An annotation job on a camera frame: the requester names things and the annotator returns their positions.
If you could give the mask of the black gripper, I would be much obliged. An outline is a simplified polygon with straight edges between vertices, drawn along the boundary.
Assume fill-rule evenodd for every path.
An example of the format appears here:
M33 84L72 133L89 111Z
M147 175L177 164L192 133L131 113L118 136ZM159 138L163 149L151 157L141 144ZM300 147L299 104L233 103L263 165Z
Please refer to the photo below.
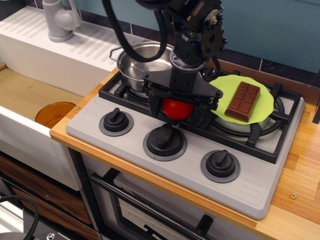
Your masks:
M145 72L142 79L141 88L148 95L152 117L158 116L163 98L169 98L194 106L191 126L198 126L207 113L218 106L223 96L223 92L203 79L199 72L186 73L173 67Z

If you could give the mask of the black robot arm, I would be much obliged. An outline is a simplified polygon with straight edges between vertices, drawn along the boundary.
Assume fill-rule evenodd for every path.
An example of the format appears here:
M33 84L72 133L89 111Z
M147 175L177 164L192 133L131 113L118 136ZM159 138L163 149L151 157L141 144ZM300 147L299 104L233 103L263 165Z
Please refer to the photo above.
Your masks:
M222 26L219 0L140 0L150 10L164 10L180 24L169 70L142 75L142 90L148 96L149 111L156 118L164 98L192 105L191 125L196 127L210 110L216 110L221 90L210 84L220 75L217 55L227 40Z

